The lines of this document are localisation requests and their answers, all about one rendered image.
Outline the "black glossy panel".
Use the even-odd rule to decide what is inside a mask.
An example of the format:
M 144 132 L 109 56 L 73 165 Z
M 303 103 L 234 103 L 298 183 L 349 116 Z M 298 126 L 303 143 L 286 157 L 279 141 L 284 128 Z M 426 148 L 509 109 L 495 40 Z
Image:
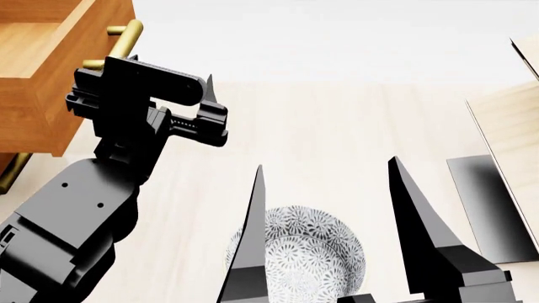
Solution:
M 495 264 L 539 262 L 539 251 L 492 157 L 446 162 L 482 256 Z

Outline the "patterned grey white plate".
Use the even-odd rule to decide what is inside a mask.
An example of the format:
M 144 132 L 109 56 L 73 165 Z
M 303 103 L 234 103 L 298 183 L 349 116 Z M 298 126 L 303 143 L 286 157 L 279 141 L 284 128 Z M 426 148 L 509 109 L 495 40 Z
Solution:
M 229 269 L 243 224 L 227 249 Z M 330 214 L 305 206 L 265 210 L 268 303 L 337 303 L 364 282 L 366 257 L 355 234 Z

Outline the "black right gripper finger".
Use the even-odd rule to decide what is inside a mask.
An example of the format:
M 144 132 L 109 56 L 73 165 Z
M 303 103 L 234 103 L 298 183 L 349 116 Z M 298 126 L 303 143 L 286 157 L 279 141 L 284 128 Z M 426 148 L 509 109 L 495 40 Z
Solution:
M 449 295 L 504 280 L 504 271 L 464 245 L 439 217 L 398 157 L 388 161 L 389 189 L 412 295 Z
M 268 303 L 265 197 L 263 167 L 258 166 L 242 234 L 216 303 Z

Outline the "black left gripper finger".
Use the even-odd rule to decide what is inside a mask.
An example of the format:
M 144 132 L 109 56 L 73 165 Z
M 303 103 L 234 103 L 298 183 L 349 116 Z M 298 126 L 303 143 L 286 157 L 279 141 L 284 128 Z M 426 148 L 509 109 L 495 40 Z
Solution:
M 65 97 L 67 110 L 88 120 L 104 117 L 101 97 L 104 91 L 104 73 L 85 68 L 74 72 L 72 90 Z
M 222 147 L 227 143 L 227 108 L 219 104 L 214 92 L 213 76 L 207 79 L 207 90 L 200 102 L 195 123 L 197 141 L 209 146 Z

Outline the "light wooden panel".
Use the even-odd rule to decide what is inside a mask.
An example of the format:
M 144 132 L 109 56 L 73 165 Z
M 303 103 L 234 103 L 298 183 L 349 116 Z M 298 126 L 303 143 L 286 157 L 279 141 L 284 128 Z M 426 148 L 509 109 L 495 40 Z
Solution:
M 518 40 L 510 39 L 510 42 L 517 55 L 539 81 L 539 33 Z

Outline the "light wooden cabinet door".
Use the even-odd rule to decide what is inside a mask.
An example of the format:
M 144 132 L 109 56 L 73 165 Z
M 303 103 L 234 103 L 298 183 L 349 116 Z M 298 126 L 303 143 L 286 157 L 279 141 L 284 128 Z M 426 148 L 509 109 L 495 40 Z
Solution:
M 471 98 L 466 105 L 539 250 L 539 82 Z

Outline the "open wooden drawer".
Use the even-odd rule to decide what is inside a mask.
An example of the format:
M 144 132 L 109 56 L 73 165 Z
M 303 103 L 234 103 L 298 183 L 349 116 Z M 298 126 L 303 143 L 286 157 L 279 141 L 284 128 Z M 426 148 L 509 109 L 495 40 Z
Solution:
M 0 0 L 0 152 L 63 155 L 83 122 L 65 101 L 75 70 L 132 19 L 132 0 Z

